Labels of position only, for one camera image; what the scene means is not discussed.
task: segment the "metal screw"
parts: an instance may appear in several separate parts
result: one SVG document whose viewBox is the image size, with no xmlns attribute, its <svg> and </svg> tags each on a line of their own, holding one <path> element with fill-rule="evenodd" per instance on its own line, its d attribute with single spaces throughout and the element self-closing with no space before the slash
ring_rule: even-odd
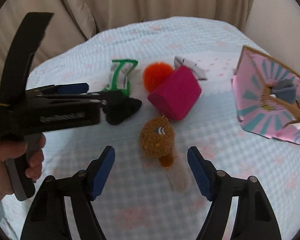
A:
<svg viewBox="0 0 300 240">
<path fill-rule="evenodd" d="M 256 183 L 258 181 L 258 179 L 255 176 L 251 176 L 250 180 L 254 183 Z"/>
<path fill-rule="evenodd" d="M 224 177 L 226 175 L 226 173 L 222 170 L 218 170 L 217 175 L 220 176 L 220 177 Z"/>
<path fill-rule="evenodd" d="M 54 180 L 54 177 L 53 176 L 48 176 L 47 178 L 46 178 L 46 182 L 51 182 L 51 181 L 53 181 Z"/>
<path fill-rule="evenodd" d="M 78 176 L 79 177 L 83 177 L 87 174 L 87 171 L 86 170 L 81 170 L 81 171 L 78 171 Z"/>
</svg>

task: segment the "brown plush toy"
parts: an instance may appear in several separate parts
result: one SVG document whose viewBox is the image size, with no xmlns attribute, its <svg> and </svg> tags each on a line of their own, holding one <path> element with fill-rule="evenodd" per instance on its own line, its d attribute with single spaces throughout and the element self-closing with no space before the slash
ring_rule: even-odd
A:
<svg viewBox="0 0 300 240">
<path fill-rule="evenodd" d="M 182 193 L 191 186 L 191 177 L 178 157 L 174 138 L 175 133 L 169 120 L 156 117 L 144 125 L 140 143 L 145 155 L 159 160 L 161 166 L 167 171 L 173 188 Z"/>
<path fill-rule="evenodd" d="M 174 131 L 166 118 L 157 117 L 148 121 L 141 132 L 143 152 L 150 158 L 172 154 Z"/>
</svg>

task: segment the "black fabric tip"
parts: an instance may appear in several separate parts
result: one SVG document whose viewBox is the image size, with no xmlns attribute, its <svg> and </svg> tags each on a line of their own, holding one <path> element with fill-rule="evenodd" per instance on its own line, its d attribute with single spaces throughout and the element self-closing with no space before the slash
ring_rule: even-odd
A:
<svg viewBox="0 0 300 240">
<path fill-rule="evenodd" d="M 142 102 L 135 98 L 126 98 L 116 106 L 103 106 L 102 110 L 106 114 L 106 121 L 111 125 L 119 125 L 124 120 L 139 111 Z"/>
</svg>

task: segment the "orange pom-pom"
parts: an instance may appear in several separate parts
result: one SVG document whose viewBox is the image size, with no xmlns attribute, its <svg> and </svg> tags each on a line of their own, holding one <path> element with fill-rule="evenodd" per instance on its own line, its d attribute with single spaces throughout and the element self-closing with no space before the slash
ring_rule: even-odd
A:
<svg viewBox="0 0 300 240">
<path fill-rule="evenodd" d="M 164 62 L 155 62 L 145 68 L 143 73 L 143 85 L 145 89 L 151 93 L 164 80 L 173 73 L 174 69 L 171 65 Z"/>
</svg>

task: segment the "bedspread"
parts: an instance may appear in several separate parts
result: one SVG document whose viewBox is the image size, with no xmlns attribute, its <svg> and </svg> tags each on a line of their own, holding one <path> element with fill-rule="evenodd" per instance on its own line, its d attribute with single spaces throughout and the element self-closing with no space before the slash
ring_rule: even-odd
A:
<svg viewBox="0 0 300 240">
<path fill-rule="evenodd" d="M 108 81 L 111 59 L 136 59 L 139 65 L 129 75 L 131 96 L 143 105 L 119 126 L 107 124 L 102 116 L 96 126 L 45 133 L 45 161 L 37 189 L 47 175 L 64 178 L 85 169 L 111 145 L 116 161 L 102 195 L 92 202 L 107 239 L 196 239 L 210 203 L 200 195 L 194 179 L 185 193 L 174 192 L 163 168 L 143 157 L 138 139 L 144 123 L 158 115 L 146 99 L 142 70 L 159 60 L 173 64 L 174 56 L 179 55 L 200 62 L 208 77 L 200 82 L 202 96 L 188 116 L 172 123 L 182 161 L 186 164 L 187 149 L 197 146 L 217 169 L 243 179 L 258 177 L 282 239 L 291 240 L 300 228 L 300 146 L 263 138 L 240 127 L 231 78 L 244 44 L 262 50 L 227 23 L 172 17 L 99 33 L 41 64 L 31 73 L 28 88 L 87 82 L 90 91 L 98 91 Z M 1 220 L 12 228 L 11 238 L 21 235 L 31 201 L 21 203 L 14 196 L 3 199 Z M 234 198 L 223 240 L 231 236 L 236 204 Z M 79 239 L 68 199 L 66 208 L 73 238 Z"/>
</svg>

